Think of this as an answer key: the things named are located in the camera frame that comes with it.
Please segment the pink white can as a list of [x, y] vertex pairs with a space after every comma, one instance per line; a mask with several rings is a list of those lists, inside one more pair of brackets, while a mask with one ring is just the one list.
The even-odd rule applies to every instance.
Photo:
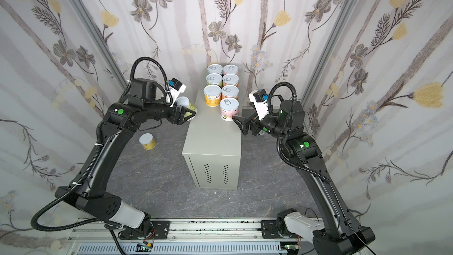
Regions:
[[220, 102], [220, 113], [224, 121], [231, 122], [238, 116], [239, 102], [235, 98], [225, 98]]

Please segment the orange yellow labelled can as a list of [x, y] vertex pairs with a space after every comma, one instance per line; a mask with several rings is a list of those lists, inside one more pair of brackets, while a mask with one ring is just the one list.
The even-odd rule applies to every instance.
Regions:
[[221, 88], [217, 85], [204, 87], [205, 104], [209, 107], [217, 107], [221, 101]]

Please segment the green white labelled can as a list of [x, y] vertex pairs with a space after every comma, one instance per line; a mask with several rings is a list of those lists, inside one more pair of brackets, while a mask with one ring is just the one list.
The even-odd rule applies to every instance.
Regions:
[[223, 87], [223, 77], [217, 73], [208, 74], [205, 78], [207, 86], [219, 86], [220, 88]]

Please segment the brown labelled can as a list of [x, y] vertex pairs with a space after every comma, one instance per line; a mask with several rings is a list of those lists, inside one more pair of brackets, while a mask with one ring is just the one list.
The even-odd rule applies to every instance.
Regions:
[[239, 77], [236, 74], [226, 74], [222, 78], [223, 86], [236, 86], [239, 84]]

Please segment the blue labelled can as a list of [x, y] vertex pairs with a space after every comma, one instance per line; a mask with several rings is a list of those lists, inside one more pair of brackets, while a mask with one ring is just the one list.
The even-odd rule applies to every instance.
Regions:
[[220, 64], [210, 64], [207, 68], [209, 74], [219, 74], [223, 75], [223, 66]]

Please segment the pink labelled can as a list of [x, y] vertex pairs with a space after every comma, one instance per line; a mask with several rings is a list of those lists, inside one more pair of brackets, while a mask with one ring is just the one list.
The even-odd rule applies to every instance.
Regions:
[[223, 67], [223, 75], [234, 74], [237, 75], [239, 72], [239, 68], [234, 64], [228, 64]]

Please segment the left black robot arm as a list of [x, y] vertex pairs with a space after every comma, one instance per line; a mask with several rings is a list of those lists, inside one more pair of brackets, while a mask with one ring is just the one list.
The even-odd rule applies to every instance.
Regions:
[[[153, 63], [164, 78], [164, 85], [149, 79], [137, 79], [134, 74], [141, 62]], [[166, 119], [174, 125], [183, 125], [193, 119], [195, 111], [176, 102], [185, 85], [177, 79], [169, 80], [164, 68], [151, 57], [140, 57], [130, 70], [129, 83], [118, 102], [112, 104], [96, 127], [96, 142], [81, 171], [71, 184], [59, 187], [55, 200], [40, 209], [31, 219], [38, 231], [56, 232], [102, 221], [120, 226], [138, 238], [153, 233], [148, 213], [125, 203], [120, 197], [106, 191], [111, 173], [125, 146], [140, 126], [149, 121]], [[91, 216], [90, 219], [62, 226], [44, 226], [38, 222], [48, 210], [65, 202]]]

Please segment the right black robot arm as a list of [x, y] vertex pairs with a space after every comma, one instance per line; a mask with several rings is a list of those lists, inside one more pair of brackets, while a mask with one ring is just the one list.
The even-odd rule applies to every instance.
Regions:
[[269, 93], [264, 89], [251, 92], [249, 100], [254, 113], [248, 118], [235, 116], [233, 121], [243, 135], [265, 132], [276, 138], [279, 157], [301, 175], [322, 218], [311, 220], [291, 208], [277, 215], [273, 228], [263, 227], [263, 234], [296, 236], [311, 243], [319, 255], [353, 255], [368, 248], [375, 234], [348, 208], [327, 170], [322, 151], [304, 131], [305, 112], [295, 87], [279, 82]]

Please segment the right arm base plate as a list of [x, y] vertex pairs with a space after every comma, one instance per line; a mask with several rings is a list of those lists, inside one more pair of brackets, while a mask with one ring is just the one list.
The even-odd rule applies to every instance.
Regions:
[[261, 220], [261, 234], [263, 239], [284, 238], [278, 229], [277, 220]]

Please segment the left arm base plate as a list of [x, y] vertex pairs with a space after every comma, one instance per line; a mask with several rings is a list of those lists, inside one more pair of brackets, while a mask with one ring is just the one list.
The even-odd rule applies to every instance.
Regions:
[[170, 221], [147, 220], [137, 229], [124, 226], [118, 236], [122, 240], [147, 240], [148, 238], [165, 240], [170, 223]]

